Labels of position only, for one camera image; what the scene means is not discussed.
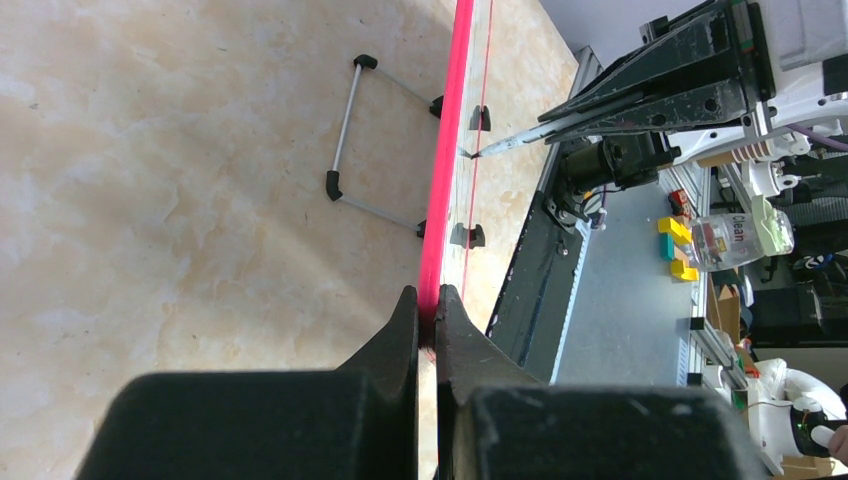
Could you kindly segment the black white marker pen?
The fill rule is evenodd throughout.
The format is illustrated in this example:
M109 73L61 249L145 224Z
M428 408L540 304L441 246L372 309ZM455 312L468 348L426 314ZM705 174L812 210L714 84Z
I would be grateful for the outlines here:
M461 158L478 159L507 152L509 150L544 140L546 145L569 141L584 137L579 129L588 126L592 121L600 120L603 113L574 113L554 120L548 120L527 130L515 133L498 140L477 152L457 147L456 154Z

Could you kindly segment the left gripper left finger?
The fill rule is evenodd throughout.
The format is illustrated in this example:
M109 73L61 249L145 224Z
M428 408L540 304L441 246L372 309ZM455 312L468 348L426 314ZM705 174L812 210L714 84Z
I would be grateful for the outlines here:
M418 306L333 370L167 372L111 403L81 479L413 479Z

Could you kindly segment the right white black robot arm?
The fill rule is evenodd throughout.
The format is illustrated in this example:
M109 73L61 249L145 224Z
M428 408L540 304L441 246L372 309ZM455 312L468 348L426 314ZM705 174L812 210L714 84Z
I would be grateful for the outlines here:
M845 146L845 2L706 1L642 34L640 47L540 116L552 159L531 216L569 228L603 186Z

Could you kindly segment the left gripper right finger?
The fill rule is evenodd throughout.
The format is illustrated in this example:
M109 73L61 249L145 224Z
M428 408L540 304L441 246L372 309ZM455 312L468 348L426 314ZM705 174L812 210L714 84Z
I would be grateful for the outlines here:
M762 479L717 395L683 387L560 386L518 367L457 289L435 314L441 479Z

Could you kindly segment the pink framed whiteboard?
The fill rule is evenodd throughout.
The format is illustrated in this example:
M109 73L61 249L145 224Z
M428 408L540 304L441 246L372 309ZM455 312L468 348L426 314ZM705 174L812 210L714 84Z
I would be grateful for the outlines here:
M472 249L451 245L449 237L456 223L468 228L477 224L474 213L479 160L459 157L456 148L477 152L484 147L488 134L468 127L474 106L488 106L493 7L491 1L456 4L423 238L418 307L421 339L434 357L437 372L436 479L453 476L455 404L447 391L445 351L453 336L478 335L464 299Z

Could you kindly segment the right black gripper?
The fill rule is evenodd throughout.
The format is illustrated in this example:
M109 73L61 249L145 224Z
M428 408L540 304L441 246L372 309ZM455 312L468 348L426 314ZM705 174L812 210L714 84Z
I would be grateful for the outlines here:
M588 136L704 129L736 121L774 94L761 11L751 1L703 1L649 24L652 38L618 59L540 122L604 106L634 104L556 131L547 145Z

